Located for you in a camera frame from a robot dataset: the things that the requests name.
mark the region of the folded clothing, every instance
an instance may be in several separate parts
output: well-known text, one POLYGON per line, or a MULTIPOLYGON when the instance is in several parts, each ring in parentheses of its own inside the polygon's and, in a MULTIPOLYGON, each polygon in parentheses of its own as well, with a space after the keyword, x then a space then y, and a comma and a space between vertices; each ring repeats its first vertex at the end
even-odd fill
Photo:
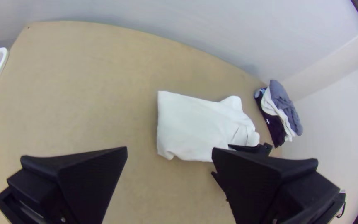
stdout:
POLYGON ((286 141, 292 141, 292 137, 296 136, 296 133, 292 130, 291 124, 288 121, 288 117, 282 109, 278 109, 274 102, 271 99, 270 95, 270 87, 266 88, 265 93, 263 94, 262 101, 261 101, 262 109, 265 113, 270 115, 278 115, 283 123, 285 132, 287 136, 285 137, 286 141))
POLYGON ((287 91, 277 80, 270 80, 270 95, 273 103, 278 109, 282 109, 288 117, 288 122, 291 125, 291 129, 297 134, 302 135, 303 126, 300 123, 300 119, 294 104, 290 100, 287 91))
POLYGON ((281 118, 279 116, 270 115, 263 111, 261 106, 262 97, 263 97, 262 91, 257 90, 254 95, 256 104, 258 105, 258 108, 261 111, 263 118, 265 119, 267 128, 269 129, 270 132, 271 139, 273 140, 274 147, 277 148, 282 144, 284 144, 287 133, 284 129, 284 125, 281 122, 281 118))
POLYGON ((212 102, 166 91, 158 92, 157 153, 169 160, 212 162, 214 147, 256 146, 259 134, 242 111, 241 99, 212 102))

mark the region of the dark purple cloth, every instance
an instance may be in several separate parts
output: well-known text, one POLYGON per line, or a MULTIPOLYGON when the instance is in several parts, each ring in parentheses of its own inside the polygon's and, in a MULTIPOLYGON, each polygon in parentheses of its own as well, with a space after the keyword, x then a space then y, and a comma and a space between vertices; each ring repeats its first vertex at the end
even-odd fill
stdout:
POLYGON ((261 106, 261 101, 263 94, 260 90, 259 95, 256 94, 255 96, 258 96, 255 98, 256 104, 258 105, 259 110, 261 111, 261 114, 263 118, 265 119, 265 123, 269 129, 271 139, 273 140, 274 147, 277 148, 284 144, 285 137, 287 136, 287 133, 285 132, 283 123, 281 122, 281 119, 279 116, 272 116, 270 114, 267 114, 263 111, 261 106))

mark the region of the gray cloth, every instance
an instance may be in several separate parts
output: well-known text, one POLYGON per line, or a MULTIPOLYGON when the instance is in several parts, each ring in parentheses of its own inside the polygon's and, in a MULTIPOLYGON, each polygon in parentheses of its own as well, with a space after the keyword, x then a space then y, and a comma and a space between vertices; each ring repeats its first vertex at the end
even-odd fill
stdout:
POLYGON ((295 110, 294 104, 288 97, 287 91, 277 80, 270 80, 270 95, 276 107, 282 109, 288 116, 291 129, 297 135, 302 135, 303 127, 300 123, 299 116, 295 110))

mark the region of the wooden board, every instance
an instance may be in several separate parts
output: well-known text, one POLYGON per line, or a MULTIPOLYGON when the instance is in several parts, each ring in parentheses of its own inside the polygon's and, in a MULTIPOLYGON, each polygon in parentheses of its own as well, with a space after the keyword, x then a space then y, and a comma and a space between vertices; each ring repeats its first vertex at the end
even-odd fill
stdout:
MULTIPOLYGON (((212 163, 157 155, 157 91, 213 101, 237 95, 261 142, 272 144, 252 97, 263 86, 212 55, 151 34, 87 22, 30 24, 0 76, 0 192, 22 155, 127 146, 104 223, 234 223, 212 163)), ((0 223, 7 223, 1 211, 0 223)))

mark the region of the white towel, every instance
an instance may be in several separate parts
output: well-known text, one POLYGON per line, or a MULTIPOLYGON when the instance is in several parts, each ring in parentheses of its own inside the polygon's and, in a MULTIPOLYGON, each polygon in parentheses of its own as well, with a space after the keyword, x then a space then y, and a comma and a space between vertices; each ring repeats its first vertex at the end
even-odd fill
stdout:
POLYGON ((157 152, 171 160, 212 162, 214 147, 256 146, 259 134, 242 111, 241 99, 212 102, 166 91, 158 92, 157 152))
POLYGON ((270 87, 268 87, 265 93, 263 94, 261 107, 265 113, 270 114, 272 116, 280 117, 280 120, 284 126, 284 130, 287 133, 285 140, 292 141, 292 137, 295 137, 296 133, 291 128, 291 125, 288 121, 288 116, 285 114, 285 112, 282 109, 278 109, 274 104, 273 100, 271 99, 270 87))

